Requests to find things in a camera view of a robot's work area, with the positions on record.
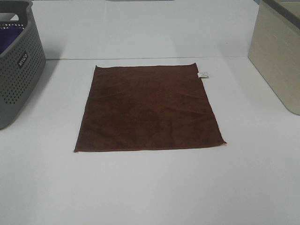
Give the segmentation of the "brown towel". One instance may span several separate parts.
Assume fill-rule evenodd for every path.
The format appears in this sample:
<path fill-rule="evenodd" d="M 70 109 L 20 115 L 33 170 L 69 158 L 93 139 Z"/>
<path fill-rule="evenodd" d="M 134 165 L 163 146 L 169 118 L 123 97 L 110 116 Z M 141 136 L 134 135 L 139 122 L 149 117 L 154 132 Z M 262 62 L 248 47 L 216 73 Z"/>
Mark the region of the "brown towel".
<path fill-rule="evenodd" d="M 96 67 L 75 152 L 223 145 L 196 64 Z"/>

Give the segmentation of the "grey perforated plastic basket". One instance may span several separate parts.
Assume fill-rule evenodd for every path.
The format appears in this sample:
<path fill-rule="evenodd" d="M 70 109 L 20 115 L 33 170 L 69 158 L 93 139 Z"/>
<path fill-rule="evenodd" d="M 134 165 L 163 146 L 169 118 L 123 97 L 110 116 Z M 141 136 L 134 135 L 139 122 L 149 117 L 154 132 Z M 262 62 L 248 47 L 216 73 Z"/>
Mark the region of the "grey perforated plastic basket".
<path fill-rule="evenodd" d="M 1 13 L 17 21 L 2 21 L 0 28 L 26 27 L 24 39 L 0 54 L 0 127 L 10 125 L 23 108 L 44 70 L 46 59 L 30 0 L 2 0 Z"/>

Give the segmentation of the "beige plastic bin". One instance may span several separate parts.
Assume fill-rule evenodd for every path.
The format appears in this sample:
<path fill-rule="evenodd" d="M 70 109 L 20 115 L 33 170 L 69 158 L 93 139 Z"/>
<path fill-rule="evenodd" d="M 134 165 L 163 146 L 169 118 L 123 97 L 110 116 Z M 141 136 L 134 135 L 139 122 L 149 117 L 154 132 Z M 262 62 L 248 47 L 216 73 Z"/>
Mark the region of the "beige plastic bin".
<path fill-rule="evenodd" d="M 262 0 L 248 58 L 290 112 L 300 113 L 300 2 Z"/>

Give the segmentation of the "purple cloth in basket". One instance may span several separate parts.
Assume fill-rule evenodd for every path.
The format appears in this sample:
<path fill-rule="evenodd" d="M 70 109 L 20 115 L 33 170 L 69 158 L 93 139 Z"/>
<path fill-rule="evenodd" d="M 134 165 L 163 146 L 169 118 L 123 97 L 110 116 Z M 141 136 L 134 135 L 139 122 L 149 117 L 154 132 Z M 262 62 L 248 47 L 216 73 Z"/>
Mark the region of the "purple cloth in basket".
<path fill-rule="evenodd" d="M 11 45 L 24 39 L 26 27 L 9 26 L 0 29 L 0 53 L 3 54 Z"/>

